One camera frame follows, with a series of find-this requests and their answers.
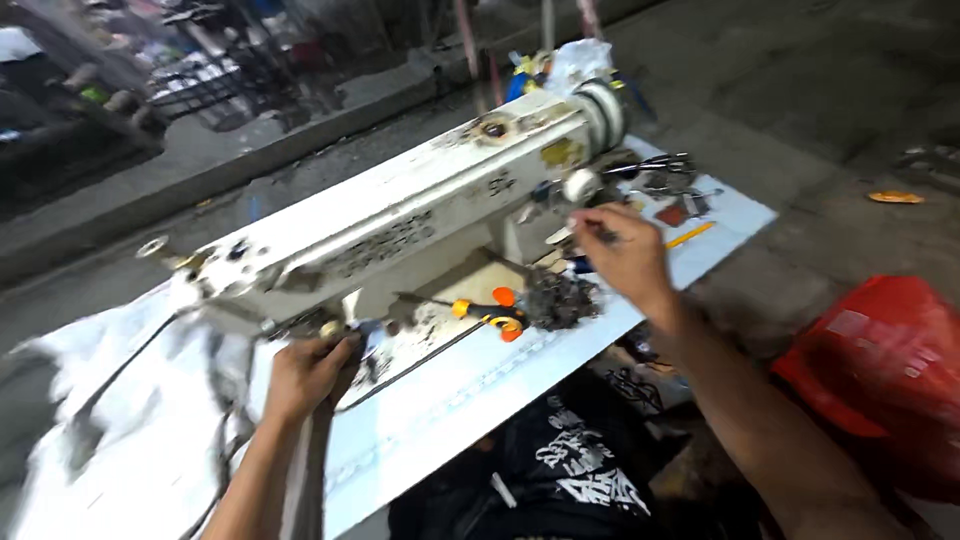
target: sewing machine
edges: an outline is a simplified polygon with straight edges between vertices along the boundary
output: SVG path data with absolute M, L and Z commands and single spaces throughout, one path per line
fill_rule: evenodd
M 174 269 L 184 303 L 225 331 L 379 318 L 392 291 L 480 246 L 519 263 L 549 252 L 544 239 L 600 187 L 585 166 L 625 131 L 602 82 L 567 99 L 536 90 L 191 255 L 158 238 L 138 256 Z

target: orange object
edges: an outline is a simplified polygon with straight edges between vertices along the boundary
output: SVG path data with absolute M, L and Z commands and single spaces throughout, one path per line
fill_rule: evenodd
M 696 236 L 697 234 L 702 233 L 703 231 L 706 231 L 707 229 L 713 227 L 713 225 L 714 223 L 712 221 L 707 221 L 707 223 L 701 225 L 700 227 L 697 227 L 693 231 L 690 231 L 687 234 L 681 234 L 680 236 L 677 236 L 676 238 L 666 243 L 666 249 L 675 248 L 680 244 L 683 244 L 684 242 Z
M 493 299 L 501 306 L 513 307 L 513 305 L 516 304 L 514 290 L 510 287 L 497 287 L 494 289 Z
M 885 191 L 871 191 L 869 195 L 872 200 L 877 201 L 878 203 L 906 203 L 910 205 L 916 205 L 917 203 L 922 203 L 926 199 L 917 195 L 916 193 L 908 193 L 906 191 L 897 191 L 895 189 L 887 189 Z
M 505 343 L 510 343 L 511 341 L 520 337 L 523 333 L 523 330 L 505 330 L 500 333 L 500 339 Z

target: concrete floor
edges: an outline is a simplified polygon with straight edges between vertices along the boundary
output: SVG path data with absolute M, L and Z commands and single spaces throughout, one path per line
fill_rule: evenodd
M 660 115 L 635 133 L 690 152 L 701 170 L 781 212 L 691 288 L 757 357 L 871 275 L 920 275 L 960 301 L 960 201 L 885 172 L 896 152 L 960 117 L 950 79 L 960 58 L 956 6 L 670 0 L 607 29 L 617 65 L 642 81 Z M 200 246 L 249 221 L 252 193 L 262 208 L 282 208 L 473 115 L 468 94 L 451 95 L 38 276 L 3 295 L 0 350 L 164 280 L 162 269 L 132 259 L 159 233 Z M 865 198 L 879 188 L 914 190 L 927 202 Z M 9 410 L 0 406 L 0 417 Z

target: printed graphic on shirt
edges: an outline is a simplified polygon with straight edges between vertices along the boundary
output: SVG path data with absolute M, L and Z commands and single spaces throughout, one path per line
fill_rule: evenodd
M 603 435 L 587 427 L 573 411 L 564 407 L 557 396 L 549 396 L 547 403 L 557 409 L 547 422 L 560 433 L 535 453 L 537 461 L 547 467 L 562 467 L 568 478 L 558 479 L 557 485 L 570 494 L 577 503 L 610 506 L 611 502 L 625 509 L 640 508 L 647 515 L 650 510 L 640 499 L 639 492 L 617 467 L 604 470 L 604 458 L 613 457 L 600 439 Z

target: industrial sewing machine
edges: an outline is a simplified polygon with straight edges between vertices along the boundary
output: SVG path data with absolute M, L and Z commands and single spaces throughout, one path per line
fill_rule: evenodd
M 392 291 L 481 246 L 521 264 L 549 252 L 544 240 L 601 187 L 588 163 L 625 132 L 602 82 L 567 99 L 536 90 L 191 255 L 158 238 L 138 256 L 174 269 L 185 302 L 224 331 L 379 318 Z

